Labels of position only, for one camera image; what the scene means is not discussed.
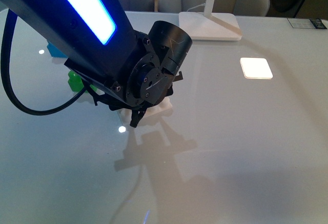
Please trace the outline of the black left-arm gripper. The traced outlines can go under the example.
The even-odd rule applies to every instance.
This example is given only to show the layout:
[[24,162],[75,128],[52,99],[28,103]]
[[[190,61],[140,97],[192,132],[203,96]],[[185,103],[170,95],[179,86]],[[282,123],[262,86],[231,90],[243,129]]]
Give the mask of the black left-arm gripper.
[[130,126],[136,128],[148,108],[158,105],[165,97],[173,95],[173,82],[183,79],[182,75],[134,75],[127,86],[110,82],[109,88],[94,82],[95,87],[104,91],[99,95],[89,89],[95,105],[108,105],[112,111],[128,109],[132,111]]

